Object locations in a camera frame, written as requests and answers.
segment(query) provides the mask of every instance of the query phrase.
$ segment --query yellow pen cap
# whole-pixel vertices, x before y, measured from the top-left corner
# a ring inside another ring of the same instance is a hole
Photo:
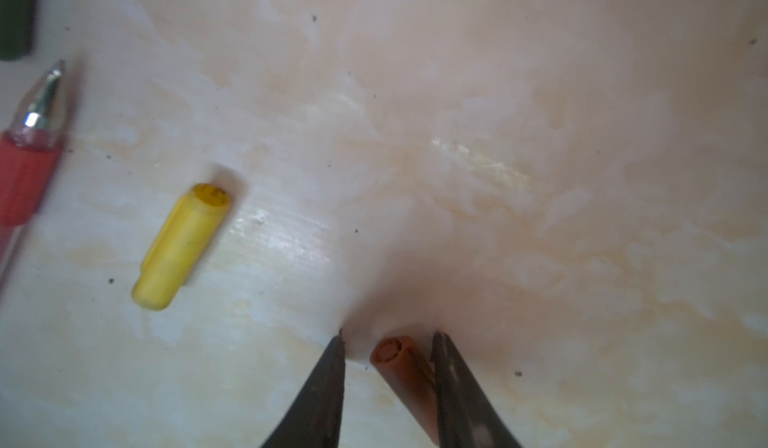
[[[141,262],[130,296],[142,308],[162,310],[174,299],[230,209],[230,197],[198,183],[179,198]]]

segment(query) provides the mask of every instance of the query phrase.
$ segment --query silver pen nib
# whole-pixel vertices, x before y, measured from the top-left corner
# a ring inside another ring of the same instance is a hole
[[[51,149],[58,142],[66,118],[65,70],[64,61],[59,60],[22,98],[8,128],[17,146]]]

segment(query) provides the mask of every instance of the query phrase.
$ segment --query pen cap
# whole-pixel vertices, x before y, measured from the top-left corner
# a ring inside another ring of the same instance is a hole
[[[131,296],[142,308],[162,310],[187,280],[230,208],[230,197],[199,183],[179,198],[141,262]]]

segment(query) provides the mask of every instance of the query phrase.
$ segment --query yellow cap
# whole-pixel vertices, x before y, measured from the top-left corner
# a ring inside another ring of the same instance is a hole
[[[230,209],[230,197],[198,183],[176,202],[141,262],[131,296],[142,308],[162,310],[174,299]]]

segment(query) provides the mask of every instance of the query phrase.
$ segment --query green object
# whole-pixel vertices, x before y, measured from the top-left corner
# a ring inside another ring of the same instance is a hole
[[[15,60],[32,49],[34,0],[0,0],[0,60]]]

